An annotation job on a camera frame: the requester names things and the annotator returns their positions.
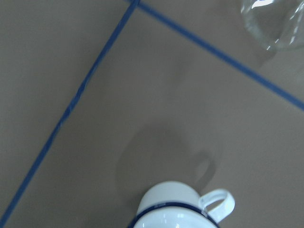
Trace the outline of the clear plastic funnel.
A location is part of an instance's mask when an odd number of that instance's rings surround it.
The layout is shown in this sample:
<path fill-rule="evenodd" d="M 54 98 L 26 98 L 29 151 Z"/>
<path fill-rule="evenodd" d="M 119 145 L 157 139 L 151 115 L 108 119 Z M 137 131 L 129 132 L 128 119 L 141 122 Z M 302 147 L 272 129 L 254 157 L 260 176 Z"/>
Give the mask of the clear plastic funnel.
<path fill-rule="evenodd" d="M 245 29 L 266 50 L 304 47 L 302 0 L 243 0 L 240 12 Z"/>

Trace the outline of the white enamel cup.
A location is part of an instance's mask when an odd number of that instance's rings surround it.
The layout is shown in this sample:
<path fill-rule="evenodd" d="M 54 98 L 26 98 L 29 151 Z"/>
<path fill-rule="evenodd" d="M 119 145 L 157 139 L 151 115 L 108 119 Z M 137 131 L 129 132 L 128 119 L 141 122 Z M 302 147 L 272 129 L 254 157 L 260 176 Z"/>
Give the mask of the white enamel cup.
<path fill-rule="evenodd" d="M 144 209 L 165 202 L 181 202 L 204 210 L 219 223 L 235 208 L 235 200 L 226 189 L 216 189 L 200 196 L 189 185 L 178 181 L 164 181 L 151 187 L 142 197 L 136 215 Z"/>

